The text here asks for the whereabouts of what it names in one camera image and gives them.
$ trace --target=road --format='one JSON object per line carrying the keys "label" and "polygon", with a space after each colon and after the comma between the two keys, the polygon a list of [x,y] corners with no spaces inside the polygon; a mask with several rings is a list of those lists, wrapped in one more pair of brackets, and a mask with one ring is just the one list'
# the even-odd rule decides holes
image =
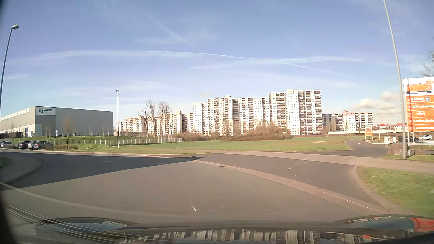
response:
{"label": "road", "polygon": [[361,139],[352,140],[345,139],[350,151],[316,151],[316,152],[299,152],[309,154],[323,154],[323,155],[341,155],[341,156],[355,156],[355,157],[371,157],[379,158],[387,155],[388,148],[385,144],[371,144]]}
{"label": "road", "polygon": [[258,170],[376,204],[351,178],[351,165],[223,154],[158,158],[1,152],[4,156],[17,153],[39,159],[43,166],[17,182],[16,189],[3,188],[2,197],[10,205],[49,218],[101,217],[163,224],[236,219],[333,221],[366,215],[363,207],[346,208],[261,175],[197,160]]}

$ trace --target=orange billboard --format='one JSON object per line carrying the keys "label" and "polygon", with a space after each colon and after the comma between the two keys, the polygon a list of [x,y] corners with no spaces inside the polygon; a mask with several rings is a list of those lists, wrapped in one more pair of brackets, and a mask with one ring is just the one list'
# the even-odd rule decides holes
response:
{"label": "orange billboard", "polygon": [[372,136],[372,127],[365,128],[365,136]]}
{"label": "orange billboard", "polygon": [[434,131],[434,77],[402,79],[407,110],[407,128],[411,132]]}

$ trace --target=blue sky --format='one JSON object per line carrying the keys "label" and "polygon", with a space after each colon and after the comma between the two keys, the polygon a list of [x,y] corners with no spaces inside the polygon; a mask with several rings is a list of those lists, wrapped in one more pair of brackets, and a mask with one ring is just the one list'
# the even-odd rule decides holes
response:
{"label": "blue sky", "polygon": [[[434,47],[431,0],[388,0],[402,77]],[[30,106],[102,109],[121,120],[148,99],[192,112],[208,97],[321,89],[323,112],[399,122],[398,76],[382,0],[16,0],[1,116]]]}

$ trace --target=warehouse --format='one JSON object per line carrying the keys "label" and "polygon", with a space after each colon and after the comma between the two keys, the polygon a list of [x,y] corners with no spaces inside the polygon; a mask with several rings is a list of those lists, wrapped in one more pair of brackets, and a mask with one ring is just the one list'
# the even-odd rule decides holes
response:
{"label": "warehouse", "polygon": [[113,112],[34,106],[0,118],[0,132],[23,136],[113,135]]}

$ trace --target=fence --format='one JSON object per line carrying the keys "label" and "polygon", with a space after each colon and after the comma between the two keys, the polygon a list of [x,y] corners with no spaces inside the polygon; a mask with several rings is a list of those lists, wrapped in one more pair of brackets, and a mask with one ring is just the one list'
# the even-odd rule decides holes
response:
{"label": "fence", "polygon": [[[54,138],[47,139],[46,142],[52,143],[54,145],[67,144],[68,139],[62,137],[62,139]],[[119,145],[146,145],[146,144],[156,144],[156,143],[167,143],[167,142],[181,142],[182,138],[153,138],[153,139],[119,139]],[[109,140],[84,140],[84,139],[69,139],[69,144],[101,144],[101,145],[117,145],[117,139]]]}

